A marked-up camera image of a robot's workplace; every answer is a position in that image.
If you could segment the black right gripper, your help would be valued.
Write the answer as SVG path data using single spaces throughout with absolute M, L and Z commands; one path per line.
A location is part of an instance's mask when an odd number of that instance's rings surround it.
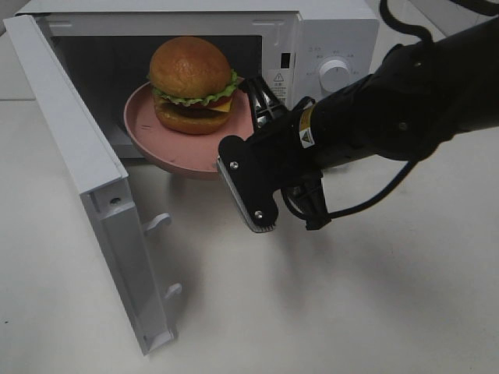
M 239 89 L 248 97 L 253 136 L 260 141 L 253 147 L 257 160 L 290 213 L 304 221 L 308 231 L 321 229 L 331 222 L 323 173 L 307 159 L 304 148 L 313 142 L 310 118 L 315 100 L 306 97 L 290 111 L 262 76 L 244 79 Z

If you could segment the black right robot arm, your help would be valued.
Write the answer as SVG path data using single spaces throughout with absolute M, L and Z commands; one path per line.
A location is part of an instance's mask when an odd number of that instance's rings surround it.
M 395 189 L 438 146 L 455 135 L 498 124 L 498 20 L 441 41 L 393 47 L 380 67 L 321 101 L 292 110 L 271 106 L 261 78 L 243 84 L 252 109 L 248 139 L 224 138 L 218 168 L 239 211 L 255 232 L 278 218 L 274 193 L 310 230 L 366 210 Z M 373 155 L 403 168 L 375 196 L 330 211 L 326 168 Z

